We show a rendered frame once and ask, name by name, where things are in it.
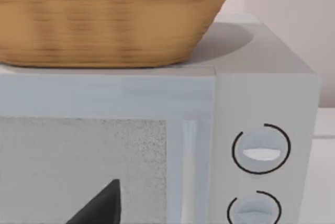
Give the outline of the woven wicker basket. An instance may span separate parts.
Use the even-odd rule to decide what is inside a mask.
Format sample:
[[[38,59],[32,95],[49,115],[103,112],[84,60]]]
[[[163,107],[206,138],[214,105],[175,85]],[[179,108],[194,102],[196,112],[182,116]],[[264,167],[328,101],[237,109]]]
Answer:
[[[187,60],[226,0],[0,0],[0,63],[146,68]]]

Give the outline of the pale microwave oven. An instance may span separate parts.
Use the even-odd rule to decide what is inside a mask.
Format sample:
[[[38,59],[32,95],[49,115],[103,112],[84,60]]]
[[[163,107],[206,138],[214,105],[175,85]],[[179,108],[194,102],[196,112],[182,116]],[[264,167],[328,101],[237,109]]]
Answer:
[[[298,224],[319,77],[275,33],[247,14],[223,16],[208,29],[188,62],[163,68],[196,67],[215,72],[204,224],[235,224],[232,212],[238,199],[255,195],[276,204],[273,224]],[[285,137],[286,154],[270,170],[248,170],[237,158],[238,141],[265,127]]]

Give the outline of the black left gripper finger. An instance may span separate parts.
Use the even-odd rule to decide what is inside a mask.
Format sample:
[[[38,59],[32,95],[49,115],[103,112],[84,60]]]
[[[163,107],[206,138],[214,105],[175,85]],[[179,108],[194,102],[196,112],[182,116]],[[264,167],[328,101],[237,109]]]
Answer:
[[[120,224],[120,180],[112,180],[66,224]]]

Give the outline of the pale microwave knob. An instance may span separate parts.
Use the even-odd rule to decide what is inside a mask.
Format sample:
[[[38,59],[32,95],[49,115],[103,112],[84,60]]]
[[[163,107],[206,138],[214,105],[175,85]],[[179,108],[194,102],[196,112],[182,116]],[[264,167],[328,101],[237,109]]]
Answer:
[[[235,224],[273,224],[277,214],[276,204],[262,195],[238,199],[232,212]]]
[[[267,171],[282,161],[286,139],[273,128],[261,128],[242,135],[237,145],[239,162],[251,171]]]

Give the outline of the pale microwave door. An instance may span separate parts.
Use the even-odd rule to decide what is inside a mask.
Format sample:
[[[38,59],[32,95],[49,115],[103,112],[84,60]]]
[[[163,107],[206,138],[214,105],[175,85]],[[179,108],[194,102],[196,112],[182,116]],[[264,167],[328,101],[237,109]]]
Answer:
[[[180,224],[183,121],[207,221],[215,72],[0,66],[0,224],[64,224],[111,180],[123,222]]]

